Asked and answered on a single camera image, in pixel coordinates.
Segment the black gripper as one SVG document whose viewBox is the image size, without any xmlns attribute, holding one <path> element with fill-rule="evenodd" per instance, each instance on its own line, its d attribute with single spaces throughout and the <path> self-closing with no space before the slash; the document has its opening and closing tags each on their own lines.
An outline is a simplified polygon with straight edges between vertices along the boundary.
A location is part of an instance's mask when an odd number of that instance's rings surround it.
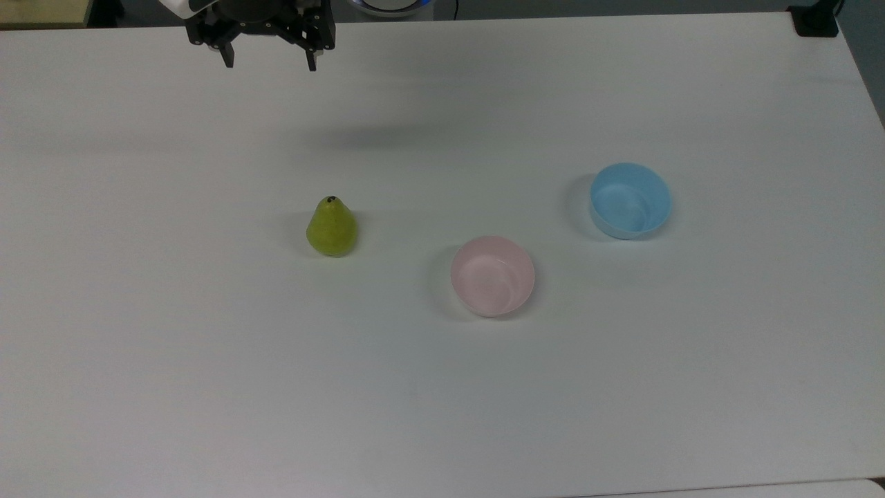
<svg viewBox="0 0 885 498">
<path fill-rule="evenodd" d="M 232 44 L 240 35 L 297 45 L 306 51 L 310 72 L 318 70 L 319 51 L 336 45 L 328 1 L 185 1 L 184 23 L 191 44 L 219 51 L 227 68 L 234 67 Z"/>
</svg>

